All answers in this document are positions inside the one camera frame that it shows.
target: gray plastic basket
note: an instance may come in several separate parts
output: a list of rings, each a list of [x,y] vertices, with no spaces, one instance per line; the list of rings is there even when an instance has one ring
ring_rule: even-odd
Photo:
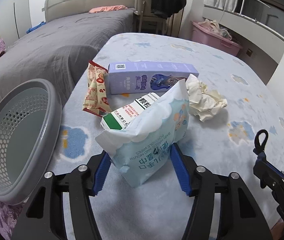
[[[61,100],[44,79],[27,81],[0,102],[0,201],[24,201],[45,172],[58,137]]]

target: bed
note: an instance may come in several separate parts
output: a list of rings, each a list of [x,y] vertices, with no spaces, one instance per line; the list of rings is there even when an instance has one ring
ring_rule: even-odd
[[[98,6],[123,4],[127,10],[90,14]],[[75,84],[103,45],[130,32],[134,0],[46,0],[47,24],[30,32],[0,57],[0,101],[34,78],[53,83],[64,105]]]

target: wooden chair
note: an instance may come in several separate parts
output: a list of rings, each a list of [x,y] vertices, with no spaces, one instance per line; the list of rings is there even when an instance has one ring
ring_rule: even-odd
[[[166,19],[159,18],[151,13],[151,0],[136,0],[136,12],[135,14],[135,26],[136,19],[139,19],[139,27],[138,32],[141,32],[142,22],[156,22],[156,31],[155,34],[158,34],[159,27],[161,26],[162,35],[164,34],[164,30],[166,29]]]

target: crumpled tissue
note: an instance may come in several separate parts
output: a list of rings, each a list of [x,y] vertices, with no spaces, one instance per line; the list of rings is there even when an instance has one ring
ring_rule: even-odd
[[[227,100],[217,90],[207,91],[207,85],[190,74],[186,80],[186,89],[189,94],[189,112],[198,115],[202,122],[213,118]]]

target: lavender box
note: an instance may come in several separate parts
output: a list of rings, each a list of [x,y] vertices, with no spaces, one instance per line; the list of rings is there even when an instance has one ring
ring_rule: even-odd
[[[109,64],[111,94],[166,92],[190,74],[198,76],[192,64],[136,61]]]

